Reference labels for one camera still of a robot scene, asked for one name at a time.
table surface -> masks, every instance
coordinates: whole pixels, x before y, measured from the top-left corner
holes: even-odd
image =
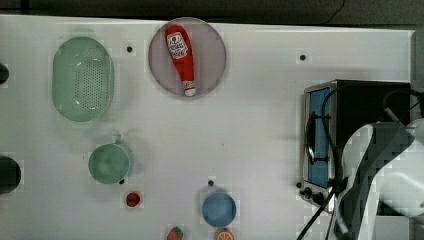
[[[11,74],[0,88],[0,151],[24,172],[0,196],[1,239],[165,239],[174,225],[185,240],[213,239],[200,215],[209,179],[237,202],[237,239],[295,239],[316,211],[295,188],[303,90],[333,79],[410,80],[411,31],[212,24],[227,48],[220,84],[175,96],[147,62],[163,24],[0,16],[0,62]],[[93,30],[115,65],[113,103],[90,125],[64,119],[51,100],[54,54],[77,29]],[[114,133],[134,168],[124,185],[97,184],[88,157]],[[142,206],[124,206],[129,191],[143,192]],[[321,239],[328,221],[323,214],[306,239]]]

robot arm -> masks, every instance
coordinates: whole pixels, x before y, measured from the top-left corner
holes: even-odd
[[[329,239],[372,240],[379,200],[408,217],[423,213],[424,119],[358,129],[342,167],[347,187],[336,196]]]

green colander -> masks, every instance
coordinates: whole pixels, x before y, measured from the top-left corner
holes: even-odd
[[[87,37],[62,44],[53,60],[52,98],[59,113],[71,121],[91,121],[112,97],[113,63],[106,49]]]

small blue bowl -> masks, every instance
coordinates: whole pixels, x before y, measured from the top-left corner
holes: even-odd
[[[237,207],[233,198],[223,192],[210,194],[202,207],[205,221],[212,227],[222,228],[229,225],[236,217]]]

toy fruit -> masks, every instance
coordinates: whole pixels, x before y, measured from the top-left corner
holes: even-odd
[[[140,195],[138,195],[135,192],[132,192],[128,194],[127,196],[127,205],[128,207],[135,207],[137,206],[141,201]]]
[[[230,230],[224,229],[224,231],[218,234],[217,240],[234,240],[234,236]]]
[[[168,233],[167,240],[183,240],[183,231],[179,227],[174,227],[171,231]]]

